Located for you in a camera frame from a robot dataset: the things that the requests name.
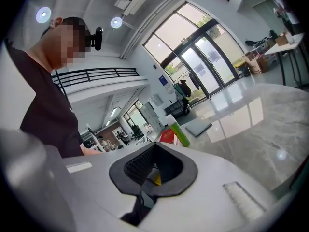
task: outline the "light fixture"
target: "light fixture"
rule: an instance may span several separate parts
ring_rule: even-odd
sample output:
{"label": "light fixture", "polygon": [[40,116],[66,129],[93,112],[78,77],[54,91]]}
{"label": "light fixture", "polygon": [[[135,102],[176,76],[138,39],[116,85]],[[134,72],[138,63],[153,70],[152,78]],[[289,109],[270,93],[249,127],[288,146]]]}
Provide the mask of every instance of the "light fixture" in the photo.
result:
{"label": "light fixture", "polygon": [[51,15],[52,11],[50,10],[50,8],[42,7],[37,11],[35,19],[37,20],[38,23],[45,23],[48,21]]}
{"label": "light fixture", "polygon": [[117,108],[114,108],[114,109],[112,110],[112,114],[111,114],[110,118],[113,117],[113,115],[115,114],[116,110],[117,110]]}
{"label": "light fixture", "polygon": [[122,25],[122,19],[120,17],[115,17],[115,18],[112,19],[111,26],[114,29],[119,28],[121,25]]}

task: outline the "dark t-shirt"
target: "dark t-shirt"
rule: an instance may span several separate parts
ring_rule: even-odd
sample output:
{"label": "dark t-shirt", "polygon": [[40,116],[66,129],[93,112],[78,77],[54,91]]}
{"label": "dark t-shirt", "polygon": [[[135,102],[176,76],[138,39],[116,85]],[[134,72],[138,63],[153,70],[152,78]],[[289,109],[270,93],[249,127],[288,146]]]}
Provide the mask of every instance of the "dark t-shirt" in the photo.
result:
{"label": "dark t-shirt", "polygon": [[50,73],[24,51],[11,48],[9,52],[19,72],[36,92],[20,129],[46,145],[57,147],[63,158],[82,156],[83,141],[77,131],[77,118]]}

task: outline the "ceiling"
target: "ceiling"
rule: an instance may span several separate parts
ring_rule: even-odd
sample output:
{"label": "ceiling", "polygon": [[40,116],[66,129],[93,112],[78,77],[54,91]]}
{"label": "ceiling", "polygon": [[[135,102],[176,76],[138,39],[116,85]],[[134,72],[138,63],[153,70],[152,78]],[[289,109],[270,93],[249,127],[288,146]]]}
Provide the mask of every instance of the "ceiling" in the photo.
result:
{"label": "ceiling", "polygon": [[[94,55],[119,57],[126,43],[133,35],[135,29],[122,25],[115,31],[110,26],[111,20],[120,16],[123,10],[114,6],[117,0],[28,0],[21,10],[21,18],[16,28],[16,34],[22,35],[25,48],[34,45],[42,32],[48,27],[48,22],[39,24],[35,20],[35,14],[41,7],[48,6],[52,10],[52,18],[78,16],[85,20],[91,33],[97,27],[103,27],[102,49],[95,51]],[[129,14],[124,21],[137,28],[143,20],[163,0],[147,0],[135,13]]]}
{"label": "ceiling", "polygon": [[[89,124],[93,131],[105,127],[109,120],[117,118],[121,110],[126,108],[141,90],[142,88],[135,88],[115,92],[112,95],[101,94],[71,104],[78,119],[79,133],[86,130],[86,124]],[[117,110],[111,117],[114,108]]]}

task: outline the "ear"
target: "ear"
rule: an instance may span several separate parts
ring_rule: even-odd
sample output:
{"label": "ear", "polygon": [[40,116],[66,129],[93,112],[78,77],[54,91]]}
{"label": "ear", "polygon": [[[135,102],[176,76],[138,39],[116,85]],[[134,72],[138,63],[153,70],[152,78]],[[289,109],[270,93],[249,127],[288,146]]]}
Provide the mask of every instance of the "ear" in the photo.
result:
{"label": "ear", "polygon": [[56,18],[55,20],[52,21],[52,23],[50,24],[50,27],[52,29],[56,28],[57,26],[59,26],[62,23],[63,19],[61,17]]}

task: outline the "man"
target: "man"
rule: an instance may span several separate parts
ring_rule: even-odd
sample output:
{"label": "man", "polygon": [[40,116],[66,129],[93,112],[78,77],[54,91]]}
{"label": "man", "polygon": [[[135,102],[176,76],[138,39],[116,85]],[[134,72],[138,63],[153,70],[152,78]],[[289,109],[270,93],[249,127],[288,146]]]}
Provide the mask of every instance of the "man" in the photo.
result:
{"label": "man", "polygon": [[98,137],[98,142],[101,144],[101,146],[104,148],[104,150],[105,150],[106,152],[109,152],[109,151],[110,151],[107,142],[103,139],[102,136],[99,136],[99,137]]}
{"label": "man", "polygon": [[78,121],[51,73],[74,58],[83,58],[90,49],[90,32],[77,17],[57,18],[28,51],[8,49],[16,67],[36,92],[20,129],[57,147],[61,156],[75,157],[100,152],[84,146]]}

